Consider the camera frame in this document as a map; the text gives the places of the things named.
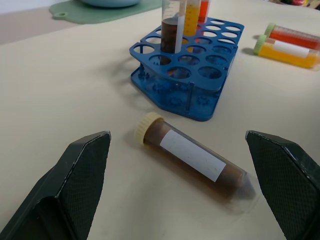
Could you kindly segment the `yellow tube with green cap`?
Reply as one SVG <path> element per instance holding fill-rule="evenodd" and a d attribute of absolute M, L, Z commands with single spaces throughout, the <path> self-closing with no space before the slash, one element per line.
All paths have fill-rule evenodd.
<path fill-rule="evenodd" d="M 320 51 L 294 45 L 262 34 L 253 48 L 255 55 L 298 66 L 314 69 L 320 66 Z"/>

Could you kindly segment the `brown tube with cream cap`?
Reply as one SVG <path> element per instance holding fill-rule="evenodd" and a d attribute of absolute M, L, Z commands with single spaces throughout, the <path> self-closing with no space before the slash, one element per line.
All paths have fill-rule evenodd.
<path fill-rule="evenodd" d="M 206 194 L 236 213 L 249 212 L 261 196 L 258 179 L 194 140 L 155 112 L 137 124 L 134 136 L 141 145 L 164 155 Z"/>

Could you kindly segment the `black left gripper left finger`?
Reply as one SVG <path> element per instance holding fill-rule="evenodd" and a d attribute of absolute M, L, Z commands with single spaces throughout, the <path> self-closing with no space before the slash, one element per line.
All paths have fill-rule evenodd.
<path fill-rule="evenodd" d="M 0 232 L 0 240 L 87 240 L 111 139 L 109 131 L 101 131 L 69 144 Z"/>

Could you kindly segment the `orange liquid tube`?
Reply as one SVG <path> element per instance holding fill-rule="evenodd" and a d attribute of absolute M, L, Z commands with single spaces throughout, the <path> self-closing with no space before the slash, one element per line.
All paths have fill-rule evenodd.
<path fill-rule="evenodd" d="M 203 24 L 207 20 L 208 16 L 208 10 L 210 6 L 211 0 L 201 0 L 200 3 L 200 10 L 199 10 L 199 16 L 198 16 L 198 23 Z"/>

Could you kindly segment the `green silicone mat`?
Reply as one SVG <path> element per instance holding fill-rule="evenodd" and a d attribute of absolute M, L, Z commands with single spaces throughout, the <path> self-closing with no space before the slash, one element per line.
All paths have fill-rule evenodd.
<path fill-rule="evenodd" d="M 69 0 L 50 6 L 49 12 L 55 20 L 91 25 L 115 21 L 155 10 L 161 6 L 162 0 L 141 0 L 132 6 L 123 7 L 99 7 L 81 0 Z"/>

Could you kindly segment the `light blue bowl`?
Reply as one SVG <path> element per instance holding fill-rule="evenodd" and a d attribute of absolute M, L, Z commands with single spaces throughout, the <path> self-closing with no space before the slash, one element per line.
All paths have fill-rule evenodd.
<path fill-rule="evenodd" d="M 81 2 L 103 8 L 122 8 L 130 7 L 141 2 L 141 0 L 80 0 Z"/>

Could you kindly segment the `brown liquid tube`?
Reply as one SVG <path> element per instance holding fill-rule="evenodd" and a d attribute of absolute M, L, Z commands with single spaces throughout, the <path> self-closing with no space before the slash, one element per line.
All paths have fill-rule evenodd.
<path fill-rule="evenodd" d="M 162 0 L 161 43 L 163 53 L 181 51 L 187 0 Z"/>

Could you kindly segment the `colourful objects at table edge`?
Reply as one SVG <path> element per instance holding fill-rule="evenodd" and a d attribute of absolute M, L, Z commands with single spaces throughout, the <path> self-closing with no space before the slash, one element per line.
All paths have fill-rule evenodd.
<path fill-rule="evenodd" d="M 279 0 L 282 4 L 320 10 L 320 0 Z"/>

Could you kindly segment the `blue plastic tube rack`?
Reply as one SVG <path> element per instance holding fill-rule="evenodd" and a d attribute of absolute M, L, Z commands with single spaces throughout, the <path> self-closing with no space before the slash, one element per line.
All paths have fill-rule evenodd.
<path fill-rule="evenodd" d="M 135 43 L 129 52 L 139 63 L 132 83 L 160 109 L 196 121 L 213 117 L 238 50 L 244 25 L 207 18 L 194 36 L 185 36 L 178 53 L 161 52 L 161 28 Z"/>

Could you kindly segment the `red tube with green cap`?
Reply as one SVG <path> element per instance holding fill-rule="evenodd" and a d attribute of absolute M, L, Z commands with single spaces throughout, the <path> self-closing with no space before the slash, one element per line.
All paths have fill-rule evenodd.
<path fill-rule="evenodd" d="M 269 23 L 264 34 L 271 39 L 320 51 L 320 36 Z"/>

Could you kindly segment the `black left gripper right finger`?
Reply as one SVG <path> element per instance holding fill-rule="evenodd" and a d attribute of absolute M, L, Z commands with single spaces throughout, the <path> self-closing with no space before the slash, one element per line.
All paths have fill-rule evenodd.
<path fill-rule="evenodd" d="M 245 140 L 286 240 L 320 240 L 320 166 L 295 142 L 254 130 Z"/>

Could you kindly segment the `yellow liquid tube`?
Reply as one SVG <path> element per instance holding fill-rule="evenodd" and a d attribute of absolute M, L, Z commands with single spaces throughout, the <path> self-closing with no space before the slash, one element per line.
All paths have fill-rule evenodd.
<path fill-rule="evenodd" d="M 186 11 L 185 11 L 185 21 L 184 21 L 184 36 L 194 36 L 197 31 L 198 19 L 200 14 L 202 0 L 187 0 L 186 1 Z"/>

